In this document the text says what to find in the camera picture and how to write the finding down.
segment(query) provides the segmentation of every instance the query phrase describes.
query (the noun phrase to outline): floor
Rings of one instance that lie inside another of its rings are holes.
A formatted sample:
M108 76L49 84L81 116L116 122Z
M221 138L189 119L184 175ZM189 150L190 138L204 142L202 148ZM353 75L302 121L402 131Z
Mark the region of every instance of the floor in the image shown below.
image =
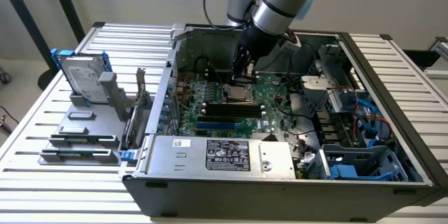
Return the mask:
M12 75L10 83L0 83L0 105L20 121L42 92L37 86L37 79L48 67L44 61L4 59L0 59L0 66ZM17 125L10 118L6 118L6 124L10 128ZM0 146L6 138L0 134Z

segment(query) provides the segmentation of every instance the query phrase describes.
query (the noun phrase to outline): robotic arm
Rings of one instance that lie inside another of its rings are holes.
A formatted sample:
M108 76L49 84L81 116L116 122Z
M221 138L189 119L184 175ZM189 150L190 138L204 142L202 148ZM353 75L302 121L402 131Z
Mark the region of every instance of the robotic arm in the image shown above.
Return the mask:
M246 19L250 0L229 0L229 24L240 25ZM240 42L232 62L232 80L252 79L252 70L258 58L266 56L281 39L293 41L294 35L288 33L288 26L304 9L309 7L309 0L258 0L244 27Z

